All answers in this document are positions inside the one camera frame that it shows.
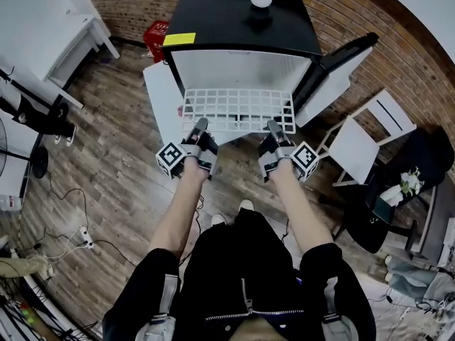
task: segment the white wire shelf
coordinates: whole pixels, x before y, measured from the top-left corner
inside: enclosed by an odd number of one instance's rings
[[[183,132],[188,133],[202,117],[208,131],[268,133],[274,119],[288,134],[296,132],[292,95],[287,91],[247,89],[186,90],[182,111]]]

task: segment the black and white marker cube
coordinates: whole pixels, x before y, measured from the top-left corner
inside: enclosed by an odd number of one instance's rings
[[[303,141],[291,154],[291,159],[301,171],[301,181],[304,182],[316,170],[319,163],[318,154]]]
[[[184,151],[179,144],[173,142],[164,146],[155,155],[159,167],[169,178],[173,177],[171,173],[172,169],[174,169],[185,156],[186,151]]]

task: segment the zipper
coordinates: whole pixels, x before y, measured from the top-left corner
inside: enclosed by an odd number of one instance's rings
[[[228,318],[241,318],[247,317],[251,314],[255,315],[293,315],[296,313],[303,313],[303,310],[276,310],[276,311],[260,311],[260,310],[253,310],[253,300],[247,298],[247,287],[245,285],[245,278],[242,278],[242,295],[243,301],[245,302],[245,306],[247,307],[246,313],[237,313],[234,315],[214,315],[211,317],[207,317],[205,320],[225,320]]]
[[[248,314],[251,314],[253,311],[253,300],[247,298],[247,287],[245,285],[245,278],[242,278],[242,294],[243,294],[243,301],[247,306]]]

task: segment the floor outlet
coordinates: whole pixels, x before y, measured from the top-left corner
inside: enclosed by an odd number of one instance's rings
[[[406,316],[406,314],[411,310],[410,307],[406,307],[405,311],[401,314],[400,320],[403,320]]]
[[[88,233],[88,230],[86,227],[81,227],[80,228],[80,234],[82,235],[82,238],[84,239],[85,243],[86,243],[86,247],[88,249],[93,249],[93,240],[92,240],[92,237],[90,236],[90,234]]]

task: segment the shoulder strap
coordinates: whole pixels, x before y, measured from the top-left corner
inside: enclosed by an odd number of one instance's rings
[[[327,314],[322,320],[322,330],[326,341],[358,341],[358,333],[353,322],[344,315],[339,315],[335,307],[335,285],[338,277],[327,280],[324,295],[327,302]]]
[[[137,333],[135,341],[171,341],[176,327],[176,319],[169,314],[172,300],[178,288],[178,277],[165,274],[163,295],[159,305],[159,314],[155,315]]]

